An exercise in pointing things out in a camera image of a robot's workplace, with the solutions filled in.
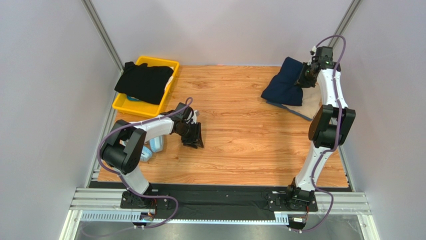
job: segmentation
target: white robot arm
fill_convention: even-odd
[[[336,72],[335,74],[335,80],[337,85],[337,92],[338,92],[338,98],[340,99],[340,103],[342,108],[347,108],[348,105],[346,104],[342,89],[340,86],[340,72]],[[321,100],[323,105],[332,106],[333,108],[338,108],[338,104],[336,102],[337,96],[334,92],[334,84],[333,84],[333,69],[323,69],[319,71],[318,77],[316,79],[319,83],[319,87],[321,89]],[[329,147],[315,147],[314,142],[311,141],[310,143],[310,149],[309,154],[307,155],[306,161],[304,162],[304,165],[302,169],[300,170],[299,174],[297,174],[295,183],[297,187],[300,187],[303,190],[306,191],[313,191],[315,190],[314,186],[312,185],[311,181],[311,174],[314,169],[315,163],[318,160],[318,157],[322,152],[325,150],[330,149]],[[317,179],[320,176],[320,173],[324,167],[324,164],[326,163],[329,156],[332,154],[332,152],[327,152],[322,157],[321,161],[318,164],[318,167],[316,168],[316,171],[313,175],[315,184],[317,183]]]
[[[326,46],[318,47],[315,48],[315,51],[311,51],[311,54],[314,56],[310,62],[303,63],[296,85],[310,88],[315,87],[318,82],[322,106],[309,127],[308,137],[311,143],[306,161],[299,174],[287,187],[286,205],[292,210],[303,210],[312,202],[316,189],[313,184],[317,184],[317,179],[327,159],[333,153],[331,149],[335,147],[336,137],[338,137],[338,145],[345,142],[356,115],[353,109],[348,108],[343,98],[340,85],[340,66],[336,67],[337,63],[333,62],[333,49]],[[339,116],[338,103],[341,106],[339,126],[332,122],[332,119],[337,119]]]
[[[185,104],[179,103],[175,111],[184,106]],[[184,146],[195,149],[204,147],[201,123],[197,122],[198,111],[187,107],[182,113],[162,117],[173,112],[172,110],[162,113],[154,121],[145,124],[142,121],[140,125],[122,129],[108,138],[101,148],[102,159],[119,172],[128,186],[139,194],[144,194],[150,186],[138,167],[142,148],[146,142],[158,136],[177,133],[181,136]],[[128,124],[129,122],[119,120],[111,131]]]

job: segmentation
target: yellow tray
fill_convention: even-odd
[[[170,60],[164,60],[160,58],[154,58],[149,56],[140,56],[139,59],[136,61],[136,65],[141,64],[148,64],[148,67],[151,66],[168,66],[173,67],[173,79],[167,86],[167,88],[164,91],[164,96],[161,99],[161,102],[159,105],[147,103],[144,101],[131,101],[127,99],[127,95],[124,93],[119,93],[118,96],[115,98],[114,102],[112,103],[112,108],[116,109],[117,111],[125,114],[132,114],[147,118],[153,118],[160,114],[160,112],[163,110],[163,107],[166,104],[166,98],[167,95],[170,93],[170,88],[172,84],[176,80],[176,73],[179,69],[179,62],[177,61],[170,61]]]

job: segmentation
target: wooden table surface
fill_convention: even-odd
[[[139,166],[152,183],[286,186],[308,155],[310,122],[267,104],[261,93],[279,71],[275,66],[181,66],[165,111],[193,97],[205,148],[165,136],[164,150]],[[145,118],[118,113],[117,120]],[[119,181],[101,170],[98,181]],[[335,152],[318,179],[321,187],[347,187]]]

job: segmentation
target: black mounting plate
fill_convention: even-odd
[[[145,195],[149,196],[168,196],[168,192],[158,192],[158,191],[149,191],[145,192]],[[120,208],[122,209],[149,209],[151,208],[151,199],[152,198],[141,198],[134,195],[129,191],[124,191],[121,195],[121,204]],[[157,198],[157,209],[168,209],[169,199],[167,198]]]
[[[268,193],[267,195],[267,205],[270,211],[280,211],[280,212],[304,212],[306,209],[290,209],[286,206],[287,193]],[[313,197],[313,201],[309,204],[309,212],[318,212],[317,199]]]

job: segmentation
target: white wall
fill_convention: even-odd
[[[58,239],[118,70],[79,0],[0,2],[0,239]]]
[[[93,0],[123,62],[281,65],[332,35],[351,0]]]
[[[343,149],[383,240],[426,238],[425,9],[363,1],[344,34],[341,84],[356,119]]]

